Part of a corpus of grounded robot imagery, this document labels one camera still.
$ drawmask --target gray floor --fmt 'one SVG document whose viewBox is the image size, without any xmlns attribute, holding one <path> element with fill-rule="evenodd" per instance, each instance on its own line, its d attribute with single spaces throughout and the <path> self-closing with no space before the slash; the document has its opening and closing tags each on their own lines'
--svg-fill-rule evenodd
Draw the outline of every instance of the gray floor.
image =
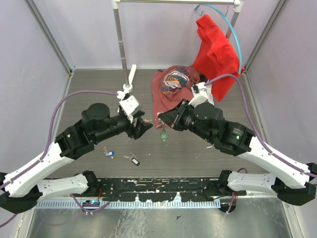
<svg viewBox="0 0 317 238">
<path fill-rule="evenodd" d="M 277 198 L 239 198 L 226 215 L 218 209 L 36 209 L 28 238 L 289 238 Z"/>
<path fill-rule="evenodd" d="M 145 111 L 143 119 L 152 120 L 151 80 L 156 70 L 137 69 L 133 82 L 133 95 Z M 77 70 L 70 84 L 69 92 L 83 89 L 122 90 L 121 70 Z M 110 116 L 116 115 L 118 99 L 115 96 L 97 94 L 77 95 L 70 98 L 64 107 L 59 132 L 73 125 L 81 118 L 81 112 L 93 103 L 105 103 Z M 223 102 L 215 102 L 223 110 L 227 120 L 240 122 L 248 127 L 240 90 L 235 84 Z M 77 161 L 55 171 L 52 177 L 68 177 L 85 170 L 92 170 L 98 177 L 217 177 L 221 170 L 237 170 L 241 167 L 250 173 L 265 173 L 257 165 L 237 157 L 225 155 L 207 148 L 206 143 L 191 132 L 177 132 L 167 129 L 168 138 L 161 140 L 160 130 L 150 129 L 140 139 L 129 139 L 126 134 L 108 139 L 95 150 Z M 104 146 L 114 151 L 113 159 L 104 156 Z M 133 153 L 140 166 L 133 165 L 124 156 Z"/>
</svg>

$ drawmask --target wooden floor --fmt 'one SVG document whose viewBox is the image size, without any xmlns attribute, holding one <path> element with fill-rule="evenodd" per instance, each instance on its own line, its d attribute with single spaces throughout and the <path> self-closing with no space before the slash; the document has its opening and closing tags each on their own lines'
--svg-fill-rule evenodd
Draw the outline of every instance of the wooden floor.
<svg viewBox="0 0 317 238">
<path fill-rule="evenodd" d="M 151 80 L 156 70 L 137 69 L 133 82 L 132 95 L 136 96 L 146 113 L 143 119 L 152 120 Z M 69 92 L 83 89 L 122 90 L 123 77 L 121 70 L 77 70 L 70 84 Z M 110 108 L 110 116 L 116 115 L 118 99 L 115 96 L 84 94 L 67 100 L 59 124 L 59 133 L 73 125 L 81 118 L 81 112 L 93 103 L 105 103 Z M 235 84 L 226 98 L 215 102 L 223 110 L 227 120 L 236 121 L 250 127 L 246 118 L 242 97 Z M 60 168 L 52 177 L 69 177 L 85 170 L 92 170 L 98 177 L 217 177 L 222 170 L 237 170 L 241 167 L 250 173 L 265 173 L 257 165 L 218 150 L 207 148 L 210 144 L 195 134 L 167 129 L 167 140 L 160 138 L 161 130 L 152 128 L 140 139 L 133 140 L 122 133 L 110 138 L 95 150 L 82 156 L 77 161 Z M 104 146 L 114 151 L 113 159 L 104 156 Z M 135 166 L 124 156 L 131 153 L 140 161 Z"/>
</svg>

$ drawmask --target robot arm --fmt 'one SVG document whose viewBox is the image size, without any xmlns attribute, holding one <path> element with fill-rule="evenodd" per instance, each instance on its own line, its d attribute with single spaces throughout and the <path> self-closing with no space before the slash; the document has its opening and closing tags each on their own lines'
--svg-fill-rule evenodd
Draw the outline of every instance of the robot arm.
<svg viewBox="0 0 317 238">
<path fill-rule="evenodd" d="M 252 130 L 240 123 L 227 121 L 221 109 L 210 103 L 193 106 L 183 100 L 174 109 L 158 116 L 174 130 L 189 130 L 222 153 L 239 156 L 270 172 L 264 175 L 240 174 L 222 171 L 219 189 L 227 195 L 233 191 L 251 190 L 277 194 L 293 205 L 303 205 L 315 198 L 316 187 L 309 183 L 313 178 L 305 173 L 317 174 L 316 164 L 302 164 L 268 146 L 275 154 L 302 169 L 304 173 L 286 165 L 263 148 Z"/>
<path fill-rule="evenodd" d="M 101 141 L 126 132 L 128 137 L 138 139 L 153 125 L 143 122 L 145 113 L 134 96 L 120 94 L 118 115 L 110 117 L 109 107 L 102 103 L 91 105 L 82 112 L 82 119 L 58 135 L 50 145 L 43 160 L 14 182 L 11 179 L 30 167 L 42 156 L 40 154 L 18 170 L 0 173 L 0 185 L 11 182 L 0 195 L 0 207 L 13 213 L 24 212 L 36 205 L 37 201 L 70 193 L 92 193 L 98 189 L 93 172 L 71 178 L 43 180 L 60 167 L 69 164 L 82 155 L 94 150 Z"/>
</svg>

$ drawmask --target red fabric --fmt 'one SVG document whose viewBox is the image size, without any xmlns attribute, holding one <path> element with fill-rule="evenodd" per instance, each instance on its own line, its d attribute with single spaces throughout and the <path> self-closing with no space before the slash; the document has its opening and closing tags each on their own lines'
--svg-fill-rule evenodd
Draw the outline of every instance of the red fabric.
<svg viewBox="0 0 317 238">
<path fill-rule="evenodd" d="M 196 21 L 198 35 L 202 40 L 199 53 L 193 67 L 203 73 L 208 79 L 213 79 L 225 73 L 236 77 L 239 70 L 239 59 L 231 44 L 221 29 L 208 15 Z M 220 79 L 212 84 L 211 93 L 220 102 L 229 92 L 235 80 L 231 77 Z"/>
<path fill-rule="evenodd" d="M 166 85 L 164 84 L 165 76 L 169 73 L 178 71 L 181 74 L 184 74 L 188 79 L 186 86 L 181 88 L 174 88 L 173 92 L 169 92 L 168 94 L 164 94 L 164 88 Z M 153 93 L 153 118 L 156 127 L 159 126 L 160 119 L 158 115 L 162 112 L 166 112 L 168 110 L 176 107 L 183 99 L 192 100 L 193 93 L 191 91 L 191 87 L 194 84 L 199 83 L 199 73 L 193 67 L 187 66 L 172 66 L 166 69 L 163 72 L 156 72 L 153 80 L 152 80 L 152 93 Z"/>
</svg>

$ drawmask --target green object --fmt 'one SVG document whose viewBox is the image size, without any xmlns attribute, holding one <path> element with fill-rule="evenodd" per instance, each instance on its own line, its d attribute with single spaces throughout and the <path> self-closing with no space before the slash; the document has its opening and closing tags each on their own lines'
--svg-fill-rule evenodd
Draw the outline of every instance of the green object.
<svg viewBox="0 0 317 238">
<path fill-rule="evenodd" d="M 161 134 L 160 134 L 160 138 L 161 138 L 162 140 L 166 140 L 166 139 L 167 139 L 167 134 L 166 134 L 166 133 L 161 133 Z"/>
</svg>

